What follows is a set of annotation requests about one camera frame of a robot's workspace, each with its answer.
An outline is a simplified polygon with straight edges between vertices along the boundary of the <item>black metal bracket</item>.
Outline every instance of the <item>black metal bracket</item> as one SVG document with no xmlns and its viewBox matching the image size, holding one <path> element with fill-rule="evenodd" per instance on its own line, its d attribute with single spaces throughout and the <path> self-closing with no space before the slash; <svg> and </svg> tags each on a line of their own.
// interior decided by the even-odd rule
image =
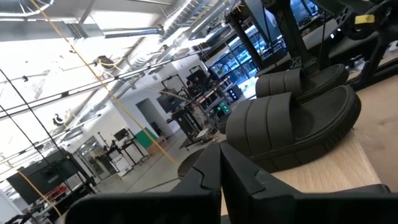
<svg viewBox="0 0 398 224">
<path fill-rule="evenodd" d="M 301 57 L 294 57 L 290 59 L 290 69 L 295 69 L 295 68 L 302 68 L 303 64 L 301 61 Z"/>
<path fill-rule="evenodd" d="M 301 58 L 305 73 L 313 74 L 317 72 L 319 70 L 317 59 L 308 52 L 304 44 L 290 7 L 290 0 L 262 0 L 262 4 L 275 16 L 290 56 Z"/>
</svg>

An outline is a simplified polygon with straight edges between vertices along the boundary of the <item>glass door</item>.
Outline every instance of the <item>glass door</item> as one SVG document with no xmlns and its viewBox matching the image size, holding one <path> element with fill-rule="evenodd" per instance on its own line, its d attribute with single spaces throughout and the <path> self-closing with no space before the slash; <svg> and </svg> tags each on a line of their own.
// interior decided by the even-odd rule
<svg viewBox="0 0 398 224">
<path fill-rule="evenodd" d="M 78 153 L 87 167 L 101 180 L 117 173 L 111 164 L 111 159 L 94 136 L 79 147 Z"/>
</svg>

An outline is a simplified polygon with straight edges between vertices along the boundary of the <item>ceiling duct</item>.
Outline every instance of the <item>ceiling duct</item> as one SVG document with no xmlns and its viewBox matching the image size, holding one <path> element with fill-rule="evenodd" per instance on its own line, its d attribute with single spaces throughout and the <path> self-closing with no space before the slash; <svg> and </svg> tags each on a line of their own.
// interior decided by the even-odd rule
<svg viewBox="0 0 398 224">
<path fill-rule="evenodd" d="M 215 4 L 205 15 L 199 20 L 194 22 L 188 30 L 186 30 L 174 43 L 162 53 L 156 60 L 156 63 L 170 60 L 177 52 L 178 49 L 184 42 L 189 41 L 192 37 L 199 34 L 209 23 L 215 20 L 217 17 L 224 15 L 225 10 L 230 7 L 231 1 L 222 0 Z"/>
<path fill-rule="evenodd" d="M 151 42 L 150 39 L 144 39 L 142 43 L 138 45 L 123 62 L 121 62 L 119 66 L 121 71 L 116 70 L 113 75 L 130 72 L 136 70 L 137 68 L 143 67 L 151 58 L 150 53 L 158 50 L 163 41 L 171 37 L 172 34 L 181 28 L 182 24 L 186 23 L 191 17 L 193 17 L 195 13 L 198 12 L 207 2 L 208 0 L 187 0 L 183 4 L 178 4 L 173 7 L 172 11 L 175 12 L 166 20 L 164 24 L 164 34 L 157 40 L 157 43 Z M 128 80 L 129 79 L 118 80 L 110 88 L 110 91 L 112 93 L 116 93 Z M 80 121 L 84 121 L 87 117 L 90 117 L 93 113 L 97 112 L 99 108 L 105 105 L 110 98 L 111 96 L 107 94 L 102 98 L 102 100 L 99 100 L 99 102 L 95 103 L 94 106 L 92 106 L 90 110 L 83 115 Z"/>
<path fill-rule="evenodd" d="M 133 36 L 147 36 L 147 35 L 164 35 L 164 30 L 161 25 L 148 28 L 135 28 L 135 29 L 115 29 L 115 30 L 102 30 L 105 39 L 117 37 L 133 37 Z"/>
<path fill-rule="evenodd" d="M 36 4 L 43 11 L 54 3 L 54 0 L 38 0 Z M 40 13 L 30 0 L 0 0 L 0 16 L 28 17 Z"/>
</svg>

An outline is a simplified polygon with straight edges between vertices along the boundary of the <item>black metal frame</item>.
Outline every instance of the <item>black metal frame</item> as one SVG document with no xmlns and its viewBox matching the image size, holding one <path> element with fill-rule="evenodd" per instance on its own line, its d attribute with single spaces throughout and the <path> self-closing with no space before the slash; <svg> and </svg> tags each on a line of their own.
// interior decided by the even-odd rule
<svg viewBox="0 0 398 224">
<path fill-rule="evenodd" d="M 301 58 L 303 71 L 313 74 L 319 70 L 317 59 L 307 50 L 290 7 L 290 0 L 261 0 L 262 5 L 275 16 L 292 58 Z"/>
<path fill-rule="evenodd" d="M 235 32 L 238 35 L 238 37 L 240 38 L 242 44 L 245 46 L 246 50 L 248 50 L 256 67 L 259 70 L 264 69 L 264 67 L 262 66 L 261 57 L 257 53 L 256 48 L 251 43 L 250 38 L 246 35 L 244 29 L 242 28 L 239 18 L 237 18 L 234 13 L 230 13 L 226 17 L 228 19 L 230 26 L 235 30 Z"/>
</svg>

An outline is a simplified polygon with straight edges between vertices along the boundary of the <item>doorway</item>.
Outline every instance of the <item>doorway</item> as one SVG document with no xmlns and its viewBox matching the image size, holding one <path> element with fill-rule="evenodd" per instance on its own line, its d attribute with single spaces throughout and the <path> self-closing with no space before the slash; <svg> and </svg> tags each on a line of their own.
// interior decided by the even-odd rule
<svg viewBox="0 0 398 224">
<path fill-rule="evenodd" d="M 137 104 L 137 107 L 158 136 L 168 137 L 173 135 L 169 125 L 150 99 L 142 100 Z"/>
<path fill-rule="evenodd" d="M 117 173 L 111 159 L 94 136 L 79 147 L 78 157 L 101 180 Z"/>
</svg>

